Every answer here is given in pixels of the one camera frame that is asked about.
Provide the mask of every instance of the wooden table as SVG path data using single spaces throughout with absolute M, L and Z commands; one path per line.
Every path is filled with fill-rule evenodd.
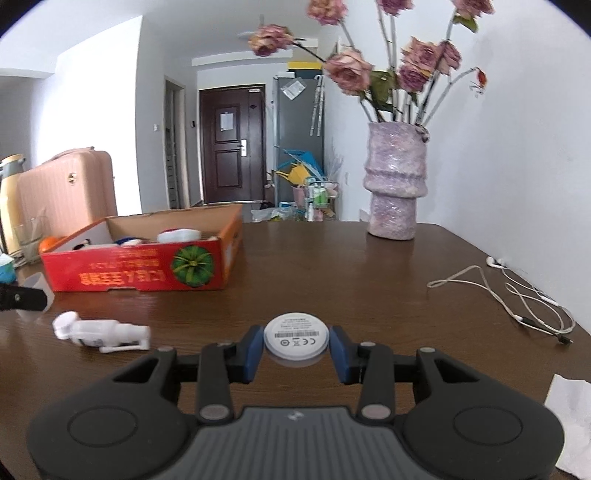
M 542 402 L 553 373 L 591 381 L 591 339 L 577 328 L 570 347 L 524 331 L 498 303 L 476 287 L 427 290 L 467 265 L 485 266 L 486 255 L 445 229 L 420 225 L 412 242 L 365 233 L 362 223 L 245 225 L 244 249 L 226 290 L 211 292 L 111 291 L 61 293 L 49 313 L 25 324 L 14 314 L 0 320 L 0 458 L 17 480 L 38 479 L 25 431 L 44 404 L 88 385 L 136 358 L 137 352 L 102 355 L 57 340 L 51 321 L 76 310 L 86 319 L 149 325 L 155 347 L 192 353 L 248 326 L 285 312 L 308 312 L 343 326 L 354 341 L 375 340 L 411 355 L 433 346 Z M 505 294 L 500 271 L 488 269 L 492 287 Z M 192 412 L 194 385 L 181 393 Z M 356 404 L 359 386 L 337 381 L 330 358 L 290 369 L 264 356 L 251 385 L 232 386 L 237 411 L 248 404 L 299 406 Z M 408 411 L 410 385 L 397 386 L 398 411 Z M 569 478 L 555 473 L 553 479 Z

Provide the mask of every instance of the white paper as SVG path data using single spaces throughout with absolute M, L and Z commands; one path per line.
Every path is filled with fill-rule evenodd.
M 591 384 L 555 375 L 544 405 L 564 429 L 564 449 L 556 467 L 591 480 Z
M 220 115 L 220 129 L 234 130 L 234 114 L 233 113 L 222 113 Z
M 302 82 L 300 82 L 299 80 L 294 80 L 293 82 L 290 82 L 287 85 L 285 85 L 281 90 L 283 91 L 283 93 L 285 93 L 285 96 L 289 98 L 289 100 L 293 100 L 305 89 L 306 86 Z

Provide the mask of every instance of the ceiling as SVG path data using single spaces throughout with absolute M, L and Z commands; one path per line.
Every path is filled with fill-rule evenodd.
M 306 17 L 308 0 L 45 0 L 0 40 L 3 57 L 21 69 L 45 69 L 59 54 L 126 20 L 144 15 L 178 57 L 247 50 L 237 35 L 265 22 L 289 24 L 301 37 L 316 37 L 317 22 Z

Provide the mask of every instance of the pink suitcase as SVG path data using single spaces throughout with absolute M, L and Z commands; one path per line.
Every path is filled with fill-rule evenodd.
M 47 235 L 67 236 L 117 215 L 113 165 L 107 152 L 77 148 L 56 155 L 18 179 L 22 218 L 47 218 Z

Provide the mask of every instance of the plastic bag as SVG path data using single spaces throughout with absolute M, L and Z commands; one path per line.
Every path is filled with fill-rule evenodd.
M 289 220 L 296 216 L 295 207 L 265 208 L 264 210 L 251 210 L 252 222 L 269 222 Z

